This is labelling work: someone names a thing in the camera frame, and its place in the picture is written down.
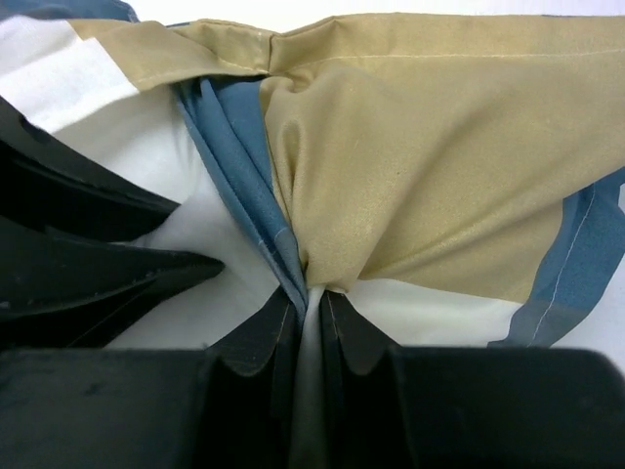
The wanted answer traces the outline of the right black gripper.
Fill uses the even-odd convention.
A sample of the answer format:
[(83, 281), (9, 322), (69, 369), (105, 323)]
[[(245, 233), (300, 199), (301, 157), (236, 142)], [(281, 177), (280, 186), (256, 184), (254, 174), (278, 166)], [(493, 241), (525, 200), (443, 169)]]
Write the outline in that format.
[(1, 346), (98, 348), (222, 270), (136, 240), (176, 209), (1, 106)]

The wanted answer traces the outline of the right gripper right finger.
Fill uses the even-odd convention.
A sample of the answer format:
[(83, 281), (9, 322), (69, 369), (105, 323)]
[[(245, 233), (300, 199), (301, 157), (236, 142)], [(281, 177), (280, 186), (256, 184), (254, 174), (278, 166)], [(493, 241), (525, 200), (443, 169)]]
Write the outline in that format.
[(371, 468), (396, 419), (387, 352), (394, 341), (358, 313), (347, 296), (320, 303), (326, 434), (332, 468)]

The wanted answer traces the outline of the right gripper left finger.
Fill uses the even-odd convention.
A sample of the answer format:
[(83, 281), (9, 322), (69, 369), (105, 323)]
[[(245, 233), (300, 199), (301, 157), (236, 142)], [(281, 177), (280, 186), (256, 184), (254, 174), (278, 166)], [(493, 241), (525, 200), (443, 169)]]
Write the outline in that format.
[(287, 466), (297, 349), (296, 314), (281, 289), (211, 347), (209, 468)]

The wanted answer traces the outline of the blue beige white pillowcase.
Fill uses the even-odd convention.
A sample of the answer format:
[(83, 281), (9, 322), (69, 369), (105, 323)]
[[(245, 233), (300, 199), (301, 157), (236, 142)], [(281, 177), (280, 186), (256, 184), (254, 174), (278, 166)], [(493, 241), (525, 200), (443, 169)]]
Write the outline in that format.
[(210, 346), (281, 289), (409, 346), (549, 346), (621, 264), (624, 20), (371, 13), (288, 31), (5, 1), (1, 100), (176, 203), (223, 270), (104, 345)]

